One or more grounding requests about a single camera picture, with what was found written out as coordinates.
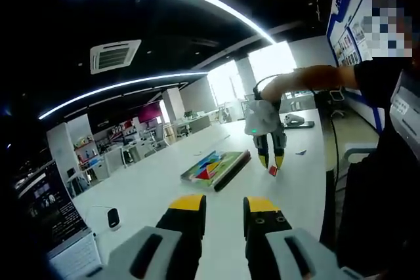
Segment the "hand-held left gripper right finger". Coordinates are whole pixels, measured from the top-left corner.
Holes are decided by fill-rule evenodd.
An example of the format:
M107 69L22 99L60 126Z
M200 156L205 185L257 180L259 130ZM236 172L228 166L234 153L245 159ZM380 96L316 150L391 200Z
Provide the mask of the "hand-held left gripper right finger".
M243 198L245 257L252 279L362 279L341 267L329 250L301 228L292 228L264 197Z

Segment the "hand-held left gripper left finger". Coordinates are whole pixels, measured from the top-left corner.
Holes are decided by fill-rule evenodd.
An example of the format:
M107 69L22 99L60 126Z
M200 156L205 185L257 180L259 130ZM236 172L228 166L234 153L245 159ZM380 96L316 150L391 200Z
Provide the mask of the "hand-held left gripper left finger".
M206 196L174 200L155 226L115 248L108 264L80 279L194 279L205 235Z

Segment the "person's right hand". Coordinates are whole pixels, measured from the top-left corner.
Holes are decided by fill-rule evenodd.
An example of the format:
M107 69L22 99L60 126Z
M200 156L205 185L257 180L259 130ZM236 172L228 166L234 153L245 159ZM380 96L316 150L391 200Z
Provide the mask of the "person's right hand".
M289 92L292 87L293 78L289 74L276 76L261 92L261 97L271 103L281 100L284 93Z

